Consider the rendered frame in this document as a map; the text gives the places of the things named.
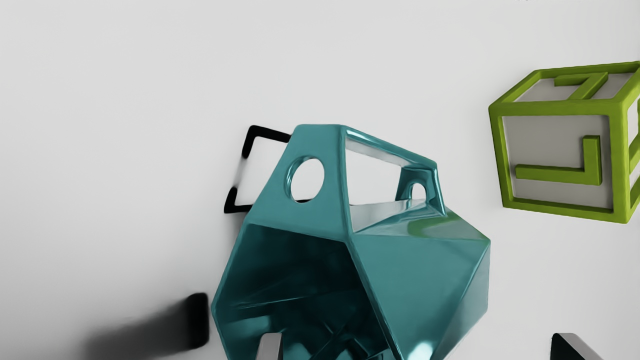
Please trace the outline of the green and grey letter cube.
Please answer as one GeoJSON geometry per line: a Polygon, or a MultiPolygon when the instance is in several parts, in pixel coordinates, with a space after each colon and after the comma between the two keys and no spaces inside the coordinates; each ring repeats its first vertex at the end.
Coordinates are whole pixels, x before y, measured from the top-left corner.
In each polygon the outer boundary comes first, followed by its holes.
{"type": "Polygon", "coordinates": [[[488,114],[504,207],[630,221],[640,205],[640,61],[535,70],[488,114]]]}

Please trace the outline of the teal faceted mug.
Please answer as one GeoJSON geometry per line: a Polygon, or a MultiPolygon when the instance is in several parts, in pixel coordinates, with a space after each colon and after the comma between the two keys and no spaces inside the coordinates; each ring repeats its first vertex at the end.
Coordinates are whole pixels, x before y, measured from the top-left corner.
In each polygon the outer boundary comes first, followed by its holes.
{"type": "Polygon", "coordinates": [[[437,164],[338,124],[292,134],[246,212],[211,305],[228,360],[444,360],[486,313],[490,240],[445,206],[437,164]]]}

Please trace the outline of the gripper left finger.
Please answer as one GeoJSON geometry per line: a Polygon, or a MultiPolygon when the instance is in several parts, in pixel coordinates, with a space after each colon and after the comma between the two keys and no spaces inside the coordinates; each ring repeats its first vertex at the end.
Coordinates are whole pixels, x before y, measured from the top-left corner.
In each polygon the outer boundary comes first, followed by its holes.
{"type": "Polygon", "coordinates": [[[283,360],[282,333],[265,333],[259,342],[256,360],[283,360]]]}

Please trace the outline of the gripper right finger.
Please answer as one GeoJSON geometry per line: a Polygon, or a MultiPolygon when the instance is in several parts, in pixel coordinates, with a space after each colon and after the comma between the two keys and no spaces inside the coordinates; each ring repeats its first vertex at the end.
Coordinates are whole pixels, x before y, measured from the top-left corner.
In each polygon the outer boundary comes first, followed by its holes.
{"type": "Polygon", "coordinates": [[[576,333],[553,333],[550,360],[604,360],[576,333]]]}

